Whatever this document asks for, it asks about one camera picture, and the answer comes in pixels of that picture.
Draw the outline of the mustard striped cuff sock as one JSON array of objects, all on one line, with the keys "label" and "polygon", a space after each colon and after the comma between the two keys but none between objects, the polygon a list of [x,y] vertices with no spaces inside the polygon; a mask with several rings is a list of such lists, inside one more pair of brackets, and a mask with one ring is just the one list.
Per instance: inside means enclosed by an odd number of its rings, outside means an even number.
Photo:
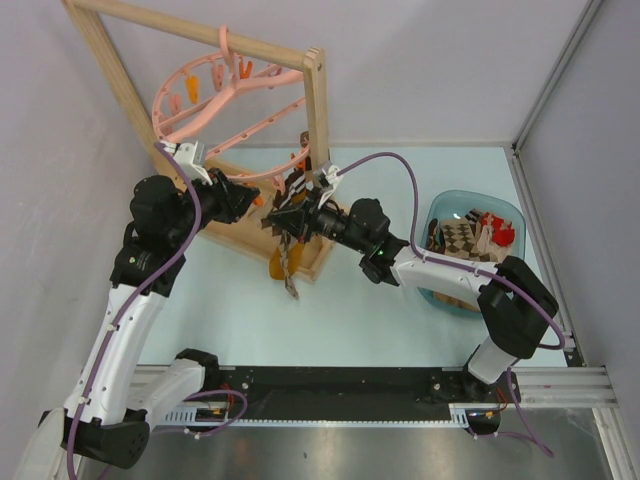
[{"label": "mustard striped cuff sock", "polygon": [[276,195],[273,207],[281,209],[296,202],[299,195],[306,194],[306,173],[302,168],[296,167],[286,178],[278,175],[271,179]]}]

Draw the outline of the cream brown striped sock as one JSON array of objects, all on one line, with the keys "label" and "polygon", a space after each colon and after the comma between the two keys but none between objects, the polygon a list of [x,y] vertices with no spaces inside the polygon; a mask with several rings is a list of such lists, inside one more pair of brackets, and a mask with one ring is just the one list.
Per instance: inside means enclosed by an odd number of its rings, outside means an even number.
[{"label": "cream brown striped sock", "polygon": [[299,136],[299,143],[302,149],[305,149],[310,144],[310,134],[308,131],[303,131]]}]

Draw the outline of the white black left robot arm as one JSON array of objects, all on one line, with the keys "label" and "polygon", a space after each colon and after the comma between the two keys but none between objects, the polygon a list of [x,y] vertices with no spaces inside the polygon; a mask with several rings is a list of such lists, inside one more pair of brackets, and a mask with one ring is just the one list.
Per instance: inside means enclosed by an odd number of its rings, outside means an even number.
[{"label": "white black left robot arm", "polygon": [[185,349],[138,393],[130,391],[147,335],[186,262],[185,250],[209,223],[238,222],[259,189],[211,169],[181,191],[162,175],[141,180],[130,202],[132,220],[114,261],[103,323],[83,373],[64,404],[57,434],[66,471],[83,456],[122,469],[141,457],[151,432],[189,397],[207,400],[221,390],[215,355]]}]

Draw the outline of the mustard yellow sock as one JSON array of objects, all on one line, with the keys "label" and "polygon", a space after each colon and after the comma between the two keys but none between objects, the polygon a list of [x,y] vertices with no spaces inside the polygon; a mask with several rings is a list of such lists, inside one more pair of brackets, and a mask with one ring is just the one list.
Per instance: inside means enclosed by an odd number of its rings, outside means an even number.
[{"label": "mustard yellow sock", "polygon": [[278,244],[269,263],[269,276],[274,280],[284,280],[285,275],[293,276],[299,269],[305,245],[294,242],[289,246]]}]

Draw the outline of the brown beige argyle sock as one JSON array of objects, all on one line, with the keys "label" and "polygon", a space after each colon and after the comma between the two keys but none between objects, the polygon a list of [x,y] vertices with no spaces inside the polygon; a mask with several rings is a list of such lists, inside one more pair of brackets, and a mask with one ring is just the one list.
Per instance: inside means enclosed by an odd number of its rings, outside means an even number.
[{"label": "brown beige argyle sock", "polygon": [[282,281],[289,295],[298,300],[299,293],[293,277],[300,265],[303,246],[289,232],[274,226],[267,218],[261,220],[261,228],[270,229],[272,236],[277,238],[275,250],[269,260],[270,277]]}]

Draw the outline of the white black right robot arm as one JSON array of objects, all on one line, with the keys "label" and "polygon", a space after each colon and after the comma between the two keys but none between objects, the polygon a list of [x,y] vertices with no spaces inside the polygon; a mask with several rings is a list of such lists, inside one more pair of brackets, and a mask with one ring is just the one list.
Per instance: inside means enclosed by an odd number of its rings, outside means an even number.
[{"label": "white black right robot arm", "polygon": [[320,235],[358,252],[361,270],[375,284],[423,288],[475,305],[488,336],[461,376],[462,391],[473,401],[486,400],[503,372],[541,348],[558,312],[556,299],[522,259],[474,262],[414,247],[391,233],[376,199],[359,199],[344,211],[313,193],[272,211],[266,223],[300,242]]}]

